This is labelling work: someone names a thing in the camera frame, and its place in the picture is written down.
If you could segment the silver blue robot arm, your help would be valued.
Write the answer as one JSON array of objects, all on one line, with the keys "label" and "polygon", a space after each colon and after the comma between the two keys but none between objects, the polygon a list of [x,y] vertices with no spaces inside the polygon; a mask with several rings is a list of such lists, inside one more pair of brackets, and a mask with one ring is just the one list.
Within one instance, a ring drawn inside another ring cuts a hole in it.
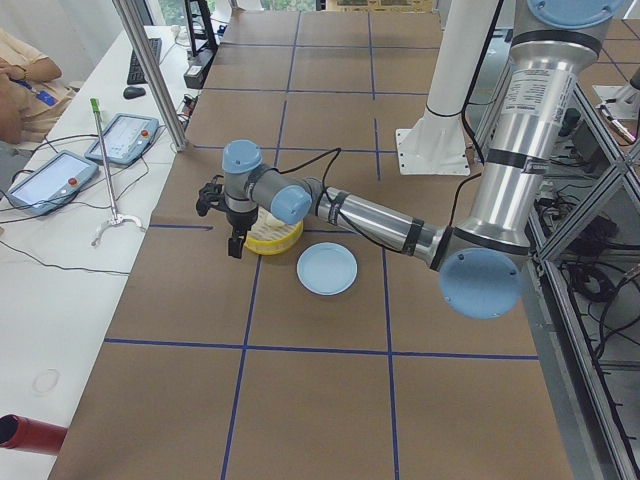
[{"label": "silver blue robot arm", "polygon": [[617,1],[520,1],[510,58],[514,65],[470,215],[455,226],[424,221],[327,187],[290,179],[263,163],[248,140],[223,152],[221,206],[231,225],[231,257],[240,257],[260,209],[294,225],[308,214],[351,230],[388,250],[424,261],[440,275],[457,312],[493,319],[521,292],[525,234],[579,73],[600,53]]}]

